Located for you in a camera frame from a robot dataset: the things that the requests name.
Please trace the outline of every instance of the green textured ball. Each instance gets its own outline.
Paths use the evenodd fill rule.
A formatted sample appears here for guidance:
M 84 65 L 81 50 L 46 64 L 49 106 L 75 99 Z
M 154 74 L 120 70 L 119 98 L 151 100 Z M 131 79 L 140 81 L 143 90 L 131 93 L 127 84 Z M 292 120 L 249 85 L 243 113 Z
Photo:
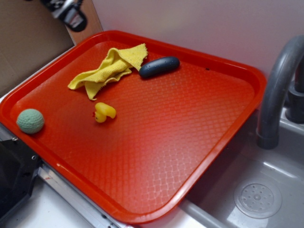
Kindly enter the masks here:
M 26 109 L 19 114 L 17 125 L 24 133 L 34 134 L 42 129 L 44 118 L 38 110 Z

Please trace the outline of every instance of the gray faucet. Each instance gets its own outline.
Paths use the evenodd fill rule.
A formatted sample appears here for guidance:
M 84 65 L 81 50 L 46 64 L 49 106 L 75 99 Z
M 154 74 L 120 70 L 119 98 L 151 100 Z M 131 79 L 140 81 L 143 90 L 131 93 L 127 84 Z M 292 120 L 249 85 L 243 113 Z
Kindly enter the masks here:
M 278 145 L 286 94 L 290 103 L 287 119 L 304 123 L 304 36 L 296 36 L 284 46 L 270 73 L 256 130 L 256 142 L 263 149 Z

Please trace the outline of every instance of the yellow rubber duck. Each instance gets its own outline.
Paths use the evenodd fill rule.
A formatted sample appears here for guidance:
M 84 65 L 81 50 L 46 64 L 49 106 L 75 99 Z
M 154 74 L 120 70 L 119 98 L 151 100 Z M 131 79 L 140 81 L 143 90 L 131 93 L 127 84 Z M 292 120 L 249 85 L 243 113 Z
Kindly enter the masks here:
M 93 114 L 93 117 L 95 117 L 95 120 L 99 123 L 103 123 L 106 121 L 106 117 L 109 116 L 112 119 L 116 117 L 116 110 L 102 102 L 99 102 L 95 105 L 96 111 Z

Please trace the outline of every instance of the tray rim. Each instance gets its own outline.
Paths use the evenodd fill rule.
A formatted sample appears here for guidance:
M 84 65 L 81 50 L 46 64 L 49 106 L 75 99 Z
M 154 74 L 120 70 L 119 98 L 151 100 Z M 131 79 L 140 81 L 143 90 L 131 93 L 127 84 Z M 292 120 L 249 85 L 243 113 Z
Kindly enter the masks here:
M 12 131 L 13 134 L 15 134 L 17 137 L 24 140 L 29 147 L 31 147 L 34 151 L 40 151 L 44 148 L 41 147 L 41 145 L 35 143 L 35 140 L 32 136 L 26 135 L 22 133 L 18 127 L 12 122 L 10 119 L 9 112 L 6 112 L 6 110 L 12 108 L 14 102 L 21 99 L 21 94 L 27 94 L 34 88 L 36 88 L 38 85 L 49 79 L 54 73 L 59 71 L 61 68 L 71 61 L 75 59 L 75 56 L 77 57 L 80 53 L 85 52 L 88 48 L 93 47 L 94 45 L 107 41 L 107 40 L 113 40 L 115 41 L 115 38 L 117 37 L 123 37 L 127 44 L 130 45 L 138 45 L 139 43 L 148 43 L 149 44 L 149 50 L 152 50 L 154 48 L 162 47 L 162 52 L 164 52 L 166 55 L 168 55 L 168 52 L 179 52 L 183 53 L 184 55 L 180 58 L 181 61 L 190 62 L 195 65 L 202 64 L 202 59 L 205 60 L 205 67 L 208 67 L 210 69 L 215 69 L 218 64 L 221 64 L 223 68 L 220 70 L 216 70 L 221 73 L 225 73 L 227 70 L 233 71 L 233 72 L 244 72 L 247 75 L 250 75 L 249 77 L 242 78 L 238 76 L 234 76 L 237 78 L 241 78 L 253 87 L 255 96 L 253 100 L 250 102 L 250 104 L 244 109 L 242 114 L 236 119 L 236 121 L 233 123 L 233 126 L 231 126 L 223 135 L 222 138 L 219 139 L 218 143 L 210 150 L 206 158 L 199 164 L 199 166 L 194 170 L 194 172 L 187 178 L 187 180 L 182 184 L 182 186 L 177 190 L 177 192 L 173 195 L 173 197 L 164 204 L 161 208 L 152 211 L 150 213 L 145 214 L 137 214 L 132 213 L 127 210 L 125 210 L 122 206 L 120 206 L 118 203 L 115 204 L 111 198 L 107 197 L 101 197 L 100 194 L 98 194 L 97 190 L 92 191 L 91 188 L 88 188 L 85 184 L 85 181 L 81 178 L 79 178 L 77 175 L 69 172 L 66 170 L 65 167 L 56 166 L 57 160 L 54 159 L 51 155 L 45 156 L 43 159 L 46 159 L 47 163 L 51 165 L 56 171 L 58 171 L 61 175 L 63 175 L 66 179 L 68 179 L 72 184 L 74 184 L 77 188 L 79 188 L 82 192 L 90 192 L 90 197 L 98 206 L 102 205 L 102 208 L 109 212 L 111 216 L 116 218 L 117 220 L 131 223 L 131 224 L 140 224 L 140 223 L 146 223 L 153 221 L 161 216 L 166 215 L 169 213 L 172 209 L 174 209 L 178 203 L 184 198 L 184 196 L 187 194 L 187 192 L 191 189 L 191 187 L 195 184 L 195 182 L 198 180 L 198 178 L 204 173 L 204 171 L 212 164 L 212 161 L 220 154 L 220 151 L 222 148 L 232 139 L 232 137 L 236 134 L 236 132 L 239 130 L 239 128 L 243 125 L 243 123 L 249 118 L 249 116 L 254 112 L 254 110 L 258 107 L 260 104 L 264 89 L 266 86 L 266 78 L 264 75 L 257 70 L 256 68 L 252 66 L 248 66 L 245 64 L 241 64 L 232 60 L 216 57 L 213 55 L 201 53 L 198 51 L 190 50 L 183 47 L 178 47 L 175 45 L 167 44 L 164 42 L 160 42 L 157 40 L 149 39 L 140 37 L 137 35 L 121 32 L 121 31 L 104 31 L 101 33 L 97 33 L 84 41 L 82 41 L 77 46 L 73 47 L 69 51 L 67 51 L 65 54 L 63 54 L 61 57 L 59 57 L 55 62 L 49 64 L 41 71 L 34 74 L 30 79 L 25 81 L 23 84 L 15 88 L 13 91 L 11 91 L 0 103 L 0 122 L 6 126 L 10 131 Z M 189 61 L 189 56 L 196 56 L 197 59 L 193 63 L 192 61 Z M 49 77 L 39 77 L 40 75 L 47 74 Z

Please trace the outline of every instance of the sink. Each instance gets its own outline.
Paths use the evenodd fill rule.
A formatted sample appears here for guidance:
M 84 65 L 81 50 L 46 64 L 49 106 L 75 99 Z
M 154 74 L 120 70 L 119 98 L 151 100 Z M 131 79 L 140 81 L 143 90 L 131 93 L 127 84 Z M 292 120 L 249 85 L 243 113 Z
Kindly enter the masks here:
M 257 119 L 256 111 L 186 196 L 188 213 L 212 219 L 210 228 L 303 227 L 304 127 L 281 119 L 279 145 L 264 150 Z

